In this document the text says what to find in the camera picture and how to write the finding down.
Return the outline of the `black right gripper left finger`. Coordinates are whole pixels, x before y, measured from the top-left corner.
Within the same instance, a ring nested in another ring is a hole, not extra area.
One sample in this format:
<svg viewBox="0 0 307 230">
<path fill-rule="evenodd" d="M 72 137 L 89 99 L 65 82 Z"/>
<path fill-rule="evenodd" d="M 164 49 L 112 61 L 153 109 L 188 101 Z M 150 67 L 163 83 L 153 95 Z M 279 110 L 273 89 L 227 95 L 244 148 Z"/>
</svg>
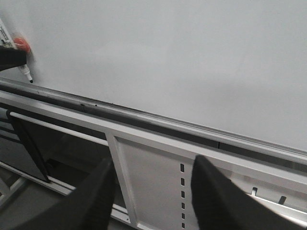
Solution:
<svg viewBox="0 0 307 230">
<path fill-rule="evenodd" d="M 114 204 L 114 164 L 103 159 L 63 200 L 14 230 L 106 230 Z"/>
</svg>

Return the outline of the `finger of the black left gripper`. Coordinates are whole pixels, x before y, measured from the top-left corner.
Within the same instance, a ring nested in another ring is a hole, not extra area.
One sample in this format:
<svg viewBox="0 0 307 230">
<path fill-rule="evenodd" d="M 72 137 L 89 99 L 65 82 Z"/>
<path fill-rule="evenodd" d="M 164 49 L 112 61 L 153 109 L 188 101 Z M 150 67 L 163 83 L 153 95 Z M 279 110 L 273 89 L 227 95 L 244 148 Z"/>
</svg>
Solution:
<svg viewBox="0 0 307 230">
<path fill-rule="evenodd" d="M 0 71 L 26 64 L 26 52 L 14 48 L 0 47 Z"/>
</svg>

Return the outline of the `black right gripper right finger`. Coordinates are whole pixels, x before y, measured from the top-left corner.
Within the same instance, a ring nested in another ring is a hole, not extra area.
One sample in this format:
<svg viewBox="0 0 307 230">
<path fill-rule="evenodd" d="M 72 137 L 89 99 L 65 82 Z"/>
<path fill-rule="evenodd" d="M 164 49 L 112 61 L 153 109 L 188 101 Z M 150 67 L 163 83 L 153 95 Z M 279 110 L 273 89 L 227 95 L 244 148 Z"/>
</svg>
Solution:
<svg viewBox="0 0 307 230">
<path fill-rule="evenodd" d="M 302 229 L 248 196 L 201 155 L 193 163 L 191 193 L 201 230 Z"/>
</svg>

